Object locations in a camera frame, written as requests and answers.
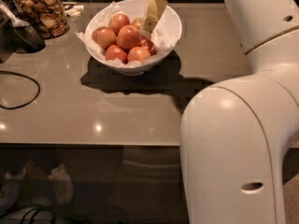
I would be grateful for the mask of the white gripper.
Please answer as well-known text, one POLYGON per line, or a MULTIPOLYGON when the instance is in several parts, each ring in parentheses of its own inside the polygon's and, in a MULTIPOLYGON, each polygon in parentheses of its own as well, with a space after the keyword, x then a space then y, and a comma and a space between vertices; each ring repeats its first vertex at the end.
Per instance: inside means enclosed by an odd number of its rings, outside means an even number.
POLYGON ((167 7, 167 0, 146 0, 145 13, 141 26, 141 33, 145 37, 150 37, 164 14, 167 7))

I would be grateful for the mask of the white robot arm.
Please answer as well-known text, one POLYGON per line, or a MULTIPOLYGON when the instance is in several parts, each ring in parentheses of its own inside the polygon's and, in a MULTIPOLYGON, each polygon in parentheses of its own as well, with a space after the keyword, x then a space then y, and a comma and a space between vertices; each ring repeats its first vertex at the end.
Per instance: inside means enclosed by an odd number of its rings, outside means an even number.
POLYGON ((299 132, 299 8, 224 0, 251 69, 201 90, 183 113, 190 224, 286 224, 283 161, 299 132))

